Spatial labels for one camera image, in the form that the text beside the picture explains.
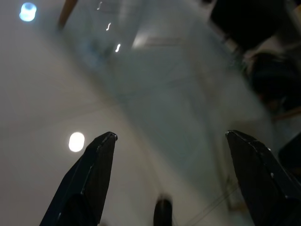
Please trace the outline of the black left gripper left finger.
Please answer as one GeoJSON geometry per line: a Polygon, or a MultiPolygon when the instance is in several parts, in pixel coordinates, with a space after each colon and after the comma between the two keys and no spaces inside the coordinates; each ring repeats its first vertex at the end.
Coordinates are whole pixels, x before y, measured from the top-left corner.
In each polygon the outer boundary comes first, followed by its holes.
{"type": "Polygon", "coordinates": [[[96,137],[63,177],[40,225],[96,226],[109,188],[118,136],[96,137]]]}

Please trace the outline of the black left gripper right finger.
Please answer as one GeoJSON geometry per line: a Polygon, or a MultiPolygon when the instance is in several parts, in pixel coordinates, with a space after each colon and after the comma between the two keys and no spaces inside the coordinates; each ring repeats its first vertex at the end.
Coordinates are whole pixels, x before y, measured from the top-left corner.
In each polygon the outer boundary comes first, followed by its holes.
{"type": "Polygon", "coordinates": [[[265,144],[237,130],[226,132],[241,194],[256,226],[299,226],[301,185],[265,144]]]}

